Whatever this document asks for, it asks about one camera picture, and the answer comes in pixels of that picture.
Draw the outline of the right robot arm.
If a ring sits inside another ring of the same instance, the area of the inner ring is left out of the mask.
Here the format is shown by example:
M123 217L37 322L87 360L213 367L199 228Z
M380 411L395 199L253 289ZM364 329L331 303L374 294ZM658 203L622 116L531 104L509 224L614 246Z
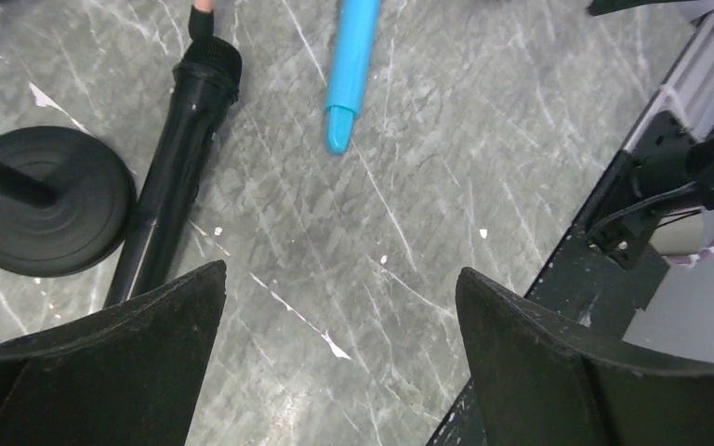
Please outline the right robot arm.
M664 216L697 206L714 210L714 127L696 140L671 111L661 111L641 134L585 237L631 269Z

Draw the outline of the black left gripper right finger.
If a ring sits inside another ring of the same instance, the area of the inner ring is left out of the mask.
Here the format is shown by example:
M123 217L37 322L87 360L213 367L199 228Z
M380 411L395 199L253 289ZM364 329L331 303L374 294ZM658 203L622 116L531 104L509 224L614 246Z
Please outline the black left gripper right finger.
M714 363L597 333L465 268L456 309L491 445L714 445Z

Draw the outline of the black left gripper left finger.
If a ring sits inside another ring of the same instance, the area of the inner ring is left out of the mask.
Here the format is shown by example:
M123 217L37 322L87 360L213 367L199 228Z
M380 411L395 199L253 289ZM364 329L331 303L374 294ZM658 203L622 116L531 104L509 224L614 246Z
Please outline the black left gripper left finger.
M0 344L0 445L181 445L226 301L214 261Z

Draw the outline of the black clip desk mic stand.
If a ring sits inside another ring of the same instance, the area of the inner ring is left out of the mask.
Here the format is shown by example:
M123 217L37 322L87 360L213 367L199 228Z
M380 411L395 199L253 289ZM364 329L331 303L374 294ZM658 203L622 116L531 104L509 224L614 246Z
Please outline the black clip desk mic stand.
M0 135L0 269L55 278L98 264L125 238L136 199L99 138L53 125Z

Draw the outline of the blue microphone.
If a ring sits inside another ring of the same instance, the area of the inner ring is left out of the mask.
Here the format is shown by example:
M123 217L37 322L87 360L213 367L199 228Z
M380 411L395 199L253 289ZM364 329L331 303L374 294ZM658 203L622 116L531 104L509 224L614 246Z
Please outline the blue microphone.
M333 154L348 148L353 125L362 113L380 6L380 0L340 3L324 102L324 143Z

